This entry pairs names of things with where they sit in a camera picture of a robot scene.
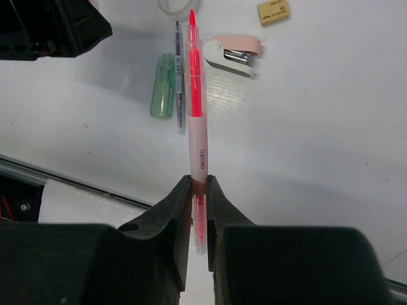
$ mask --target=pen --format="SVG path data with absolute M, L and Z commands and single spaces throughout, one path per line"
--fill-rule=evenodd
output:
M 208 136 L 205 73 L 202 67 L 202 42 L 199 40 L 195 14 L 190 12 L 186 50 L 186 90 L 190 167 L 192 178 L 192 219 L 197 252 L 207 251 L 206 184 L 208 177 Z
M 183 33 L 177 21 L 176 25 L 176 99 L 178 133 L 185 134 L 185 100 L 183 73 Z

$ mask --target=green cap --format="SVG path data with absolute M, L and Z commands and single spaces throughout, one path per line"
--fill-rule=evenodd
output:
M 174 87 L 174 56 L 163 54 L 158 60 L 150 114 L 156 119 L 169 119 L 172 115 Z

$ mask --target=black machine part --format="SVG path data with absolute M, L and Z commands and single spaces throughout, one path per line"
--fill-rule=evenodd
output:
M 43 189 L 38 184 L 0 175 L 0 222 L 37 222 Z
M 118 230 L 0 225 L 0 304 L 179 304 L 186 288 L 191 178 Z M 207 186 L 216 304 L 392 304 L 375 253 L 345 227 L 256 226 Z
M 0 1 L 0 60 L 77 57 L 110 35 L 88 0 Z

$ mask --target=cable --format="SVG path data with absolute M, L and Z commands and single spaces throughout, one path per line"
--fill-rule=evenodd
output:
M 0 221 L 1 221 L 1 222 L 4 222 L 3 216 L 1 216 L 1 207 L 0 207 Z
M 11 213 L 10 207 L 8 206 L 8 203 L 7 203 L 7 201 L 6 201 L 6 197 L 5 197 L 5 196 L 3 196 L 3 204 L 4 204 L 4 206 L 6 207 L 6 210 L 7 210 L 8 215 L 10 216 L 10 219 L 11 219 L 12 221 L 15 221 L 14 216 L 13 216 L 13 214 Z
M 172 21 L 184 20 L 190 15 L 190 10 L 197 7 L 199 0 L 188 0 L 188 3 L 185 4 L 181 9 L 176 11 L 170 11 L 165 7 L 163 0 L 157 0 L 157 5 L 160 10 L 166 14 L 168 18 Z

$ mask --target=red wire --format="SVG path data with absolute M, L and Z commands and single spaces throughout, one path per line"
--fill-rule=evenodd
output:
M 3 217 L 1 216 L 1 207 L 0 207 L 0 221 L 3 222 Z
M 14 216 L 13 216 L 13 214 L 11 213 L 10 207 L 8 206 L 8 203 L 7 203 L 7 201 L 6 201 L 6 197 L 5 197 L 5 196 L 3 196 L 3 203 L 4 203 L 4 206 L 6 207 L 6 210 L 7 210 L 8 215 L 10 216 L 10 218 L 12 219 L 12 221 L 14 221 Z

